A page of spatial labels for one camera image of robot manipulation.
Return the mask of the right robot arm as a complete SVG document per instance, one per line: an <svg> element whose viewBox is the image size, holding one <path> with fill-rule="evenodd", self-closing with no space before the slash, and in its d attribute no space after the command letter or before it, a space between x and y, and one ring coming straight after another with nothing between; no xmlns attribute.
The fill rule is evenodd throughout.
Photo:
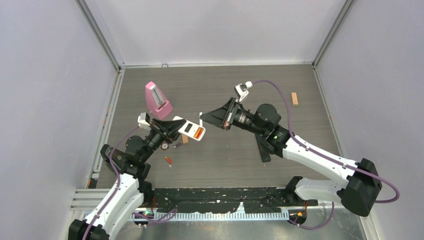
<svg viewBox="0 0 424 240"><path fill-rule="evenodd" d="M328 178L293 177L285 192L291 205L303 200L335 202L355 215L367 217L382 189L375 164L366 158L358 162L316 148L282 127L281 118L272 104L263 103L252 113L234 97L200 116L202 121L223 130L238 127L253 133L268 154L298 162Z"/></svg>

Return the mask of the white remote control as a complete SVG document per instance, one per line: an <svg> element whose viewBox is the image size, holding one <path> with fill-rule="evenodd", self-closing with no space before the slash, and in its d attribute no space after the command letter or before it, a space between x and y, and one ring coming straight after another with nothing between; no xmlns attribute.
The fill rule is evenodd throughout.
<svg viewBox="0 0 424 240"><path fill-rule="evenodd" d="M192 140L195 140L195 141L198 141L199 142L199 141L202 140L202 138L206 134L206 129L203 126L201 126L201 125L199 125L197 123L194 123L192 121L189 121L189 120L184 119L184 118L179 117L179 116L175 116L172 120L173 121L181 121L181 120L185 121L185 123L178 129L178 133L180 133L182 135L187 135L188 138L190 138ZM204 128L204 131L203 131L202 136L201 136L200 139L195 139L194 138L194 134L195 134L195 132L197 131L197 129L199 127Z"/></svg>

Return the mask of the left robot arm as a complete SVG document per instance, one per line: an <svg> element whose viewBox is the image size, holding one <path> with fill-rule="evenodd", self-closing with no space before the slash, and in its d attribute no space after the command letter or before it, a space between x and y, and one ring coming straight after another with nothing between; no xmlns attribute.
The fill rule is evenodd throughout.
<svg viewBox="0 0 424 240"><path fill-rule="evenodd" d="M146 181L150 171L147 160L163 143L171 144L181 135L187 120L138 120L138 126L122 140L126 150L105 144L102 158L115 173L116 181L100 203L83 220L70 224L69 240L114 240L139 206L153 202L152 184Z"/></svg>

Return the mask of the black remote battery cover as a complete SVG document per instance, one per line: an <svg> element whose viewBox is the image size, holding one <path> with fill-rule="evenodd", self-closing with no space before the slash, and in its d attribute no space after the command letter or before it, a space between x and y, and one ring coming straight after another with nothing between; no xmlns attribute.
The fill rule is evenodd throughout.
<svg viewBox="0 0 424 240"><path fill-rule="evenodd" d="M260 154L261 161L263 163L268 163L271 161L270 154L266 151L266 149L261 145L262 137L258 134L255 135L255 140L258 146L258 151Z"/></svg>

